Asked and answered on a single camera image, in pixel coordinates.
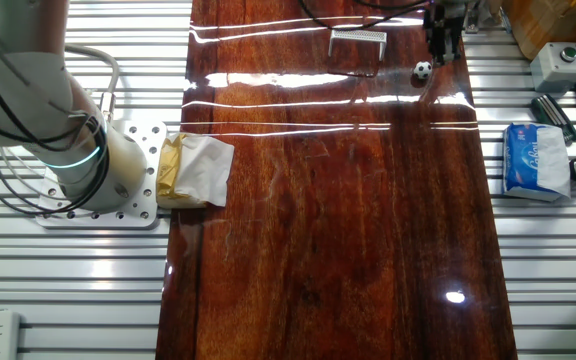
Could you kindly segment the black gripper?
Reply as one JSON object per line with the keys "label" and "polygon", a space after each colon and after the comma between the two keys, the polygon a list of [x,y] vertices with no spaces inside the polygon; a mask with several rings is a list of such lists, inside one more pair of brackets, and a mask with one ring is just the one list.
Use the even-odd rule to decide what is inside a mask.
{"label": "black gripper", "polygon": [[427,44],[435,65],[444,65],[445,62],[461,58],[464,19],[464,2],[430,2],[426,7],[423,28],[428,32]]}

